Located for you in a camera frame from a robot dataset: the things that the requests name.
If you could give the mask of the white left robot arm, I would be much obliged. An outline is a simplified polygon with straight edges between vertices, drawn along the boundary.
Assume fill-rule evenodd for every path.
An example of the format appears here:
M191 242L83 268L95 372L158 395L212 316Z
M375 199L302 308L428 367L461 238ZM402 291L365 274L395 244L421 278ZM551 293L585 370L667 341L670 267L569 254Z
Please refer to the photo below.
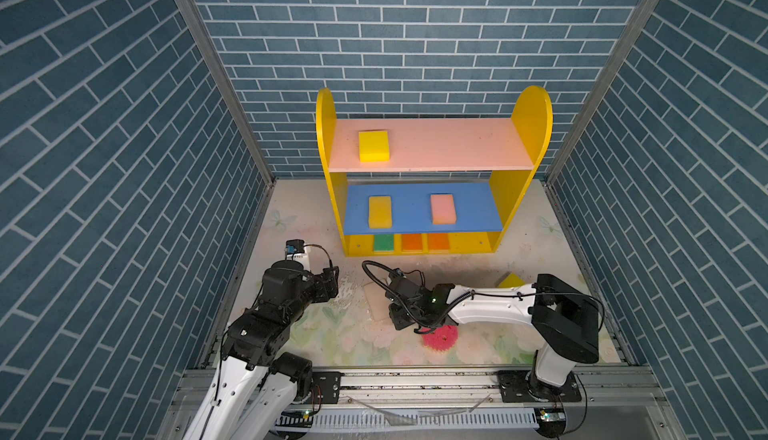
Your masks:
M292 402L310 394L312 362L280 350L309 305L337 296L338 277L333 264L313 273L291 258L265 270L253 306L225 331L186 439L263 439Z

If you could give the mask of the beige sponge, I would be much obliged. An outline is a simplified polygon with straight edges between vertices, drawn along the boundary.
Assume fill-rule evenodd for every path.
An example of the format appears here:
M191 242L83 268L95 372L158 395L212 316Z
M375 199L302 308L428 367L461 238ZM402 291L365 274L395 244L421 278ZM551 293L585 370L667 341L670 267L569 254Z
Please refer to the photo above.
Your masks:
M391 300L386 296L385 290L376 283L369 282L363 286L363 293L368 303L372 320L388 320Z

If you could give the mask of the green sponge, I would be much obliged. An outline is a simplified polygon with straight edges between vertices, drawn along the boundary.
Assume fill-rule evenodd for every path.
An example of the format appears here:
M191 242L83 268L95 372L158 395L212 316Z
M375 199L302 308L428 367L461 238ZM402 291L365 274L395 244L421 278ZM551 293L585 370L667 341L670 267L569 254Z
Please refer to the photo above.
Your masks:
M395 239L393 234L377 234L374 236L374 252L393 252L395 250Z

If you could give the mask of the pink rectangular sponge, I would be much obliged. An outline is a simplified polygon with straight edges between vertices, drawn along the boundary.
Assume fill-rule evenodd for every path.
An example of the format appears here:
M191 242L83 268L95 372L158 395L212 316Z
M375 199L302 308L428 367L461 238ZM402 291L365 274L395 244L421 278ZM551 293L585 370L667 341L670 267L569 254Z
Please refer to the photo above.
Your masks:
M431 194L430 207L434 225L456 224L457 213L452 194Z

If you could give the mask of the orange sponge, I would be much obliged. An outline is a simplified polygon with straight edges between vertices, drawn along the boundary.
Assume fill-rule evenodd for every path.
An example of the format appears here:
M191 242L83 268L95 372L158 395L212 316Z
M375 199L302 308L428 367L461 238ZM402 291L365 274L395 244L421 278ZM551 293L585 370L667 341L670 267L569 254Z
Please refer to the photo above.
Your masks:
M423 239L421 234L402 234L401 236L401 251L407 252L423 252Z

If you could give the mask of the aluminium right corner post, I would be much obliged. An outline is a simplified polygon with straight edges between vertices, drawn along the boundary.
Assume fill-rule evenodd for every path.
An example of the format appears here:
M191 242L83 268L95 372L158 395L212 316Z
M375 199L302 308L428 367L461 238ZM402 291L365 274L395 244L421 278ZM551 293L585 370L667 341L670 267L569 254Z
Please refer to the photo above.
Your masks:
M620 68L622 68L625 60L627 60L658 2L660 0L639 0L638 5L632 10L623 32L621 32L614 48L612 48L609 54L604 68L599 72L591 92L586 96L580 112L575 116L562 146L559 148L552 164L546 170L544 182L547 185L552 184L562 174L566 161L570 158L578 144L578 140L580 140L580 137L588 128L598 106L604 100L613 80L615 80Z

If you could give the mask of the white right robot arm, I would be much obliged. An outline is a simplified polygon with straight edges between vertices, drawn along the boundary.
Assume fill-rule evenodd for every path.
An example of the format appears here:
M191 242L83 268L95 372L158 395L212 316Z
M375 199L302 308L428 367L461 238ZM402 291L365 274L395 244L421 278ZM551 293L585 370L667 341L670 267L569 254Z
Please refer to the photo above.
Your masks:
M600 359L599 330L603 306L551 274L540 274L532 284L506 288L473 288L453 283L432 288L390 269L379 282L390 300L389 317L397 330L412 326L426 340L447 340L448 330L470 323L525 325L544 344L526 377L529 393L554 400L573 383L578 364Z

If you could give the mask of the aluminium corner post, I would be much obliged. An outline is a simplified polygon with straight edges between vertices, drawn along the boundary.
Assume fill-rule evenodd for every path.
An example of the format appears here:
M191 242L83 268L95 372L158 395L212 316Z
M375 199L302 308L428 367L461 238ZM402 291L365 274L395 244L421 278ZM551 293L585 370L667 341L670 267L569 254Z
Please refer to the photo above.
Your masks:
M580 140L580 137L588 128L598 106L604 100L613 80L615 80L620 68L622 68L625 60L627 60L658 2L660 0L639 0L638 5L632 10L623 32L621 32L614 48L612 48L609 54L604 68L599 72L591 92L586 96L580 112L575 116L562 146L559 148L552 164L546 170L544 182L547 185L552 184L562 174L566 161L570 158L578 144L578 140Z
M216 46L206 28L204 19L196 6L195 0L174 0L190 34L198 47L202 60L208 66L210 74L218 88L226 108L230 112L235 125L240 132L255 166L264 178L267 188L272 188L275 183L274 175L258 145L256 136L251 128L246 112L238 100L236 91L224 68L223 62L216 50Z

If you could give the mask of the textured yellow sponge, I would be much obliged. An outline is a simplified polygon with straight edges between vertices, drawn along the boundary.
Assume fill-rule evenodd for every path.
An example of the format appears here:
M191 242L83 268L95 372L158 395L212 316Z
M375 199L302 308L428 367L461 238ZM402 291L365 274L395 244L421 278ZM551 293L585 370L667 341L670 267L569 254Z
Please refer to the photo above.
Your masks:
M368 198L368 226L370 229L384 230L392 228L392 201L390 196L370 196Z

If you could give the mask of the small yellow sponge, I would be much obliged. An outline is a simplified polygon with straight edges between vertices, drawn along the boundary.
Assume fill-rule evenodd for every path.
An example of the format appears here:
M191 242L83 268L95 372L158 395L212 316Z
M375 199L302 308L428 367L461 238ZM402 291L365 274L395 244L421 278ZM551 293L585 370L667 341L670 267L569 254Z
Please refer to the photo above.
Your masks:
M359 159L362 163L390 160L389 136L386 130L367 130L358 133Z
M518 288L525 286L526 282L514 273L508 274L503 280L497 284L497 288Z

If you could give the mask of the aluminium left corner post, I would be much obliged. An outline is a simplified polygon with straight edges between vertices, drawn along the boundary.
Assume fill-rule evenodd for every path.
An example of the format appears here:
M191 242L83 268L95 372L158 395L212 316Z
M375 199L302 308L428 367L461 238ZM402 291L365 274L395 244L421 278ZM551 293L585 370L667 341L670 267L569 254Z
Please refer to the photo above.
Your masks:
M272 188L275 183L274 175L258 145L256 136L251 128L246 112L238 100L236 91L224 68L223 62L216 50L216 46L206 28L204 19L196 6L195 0L174 0L190 34L198 47L202 60L208 66L210 74L218 88L226 108L230 112L235 125L240 132L255 166L264 178L267 188Z

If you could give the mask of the pink round scrubber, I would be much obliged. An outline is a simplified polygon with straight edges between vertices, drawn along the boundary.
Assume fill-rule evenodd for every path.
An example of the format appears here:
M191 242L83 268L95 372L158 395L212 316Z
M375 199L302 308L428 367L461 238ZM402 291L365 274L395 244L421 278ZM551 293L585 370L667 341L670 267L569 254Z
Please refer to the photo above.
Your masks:
M458 340L458 328L453 325L441 326L431 333L422 336L423 344L436 352L450 350Z

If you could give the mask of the yellow pink blue wooden shelf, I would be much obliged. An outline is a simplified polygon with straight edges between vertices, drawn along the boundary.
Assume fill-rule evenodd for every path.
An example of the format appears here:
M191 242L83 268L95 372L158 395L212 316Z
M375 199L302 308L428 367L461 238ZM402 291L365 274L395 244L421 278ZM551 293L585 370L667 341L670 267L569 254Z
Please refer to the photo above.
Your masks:
M388 162L360 161L358 133L367 130L388 132ZM552 102L541 86L525 88L508 118L341 119L330 90L320 90L318 150L344 253L495 252L544 160L552 130ZM454 196L456 224L432 223L431 194ZM391 197L392 228L369 228L370 196ZM450 251L430 253L428 233L448 233ZM377 234L393 234L395 250L374 252ZM421 234L423 252L402 252L402 234Z

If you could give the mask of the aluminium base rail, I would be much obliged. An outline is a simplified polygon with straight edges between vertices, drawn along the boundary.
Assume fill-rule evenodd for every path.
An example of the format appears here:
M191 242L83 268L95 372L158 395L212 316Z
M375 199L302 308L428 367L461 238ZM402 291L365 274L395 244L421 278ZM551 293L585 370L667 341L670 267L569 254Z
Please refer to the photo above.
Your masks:
M533 406L658 406L666 397L651 369L624 364L575 368L558 395L529 390L527 365L449 367L315 367L322 406L453 408Z

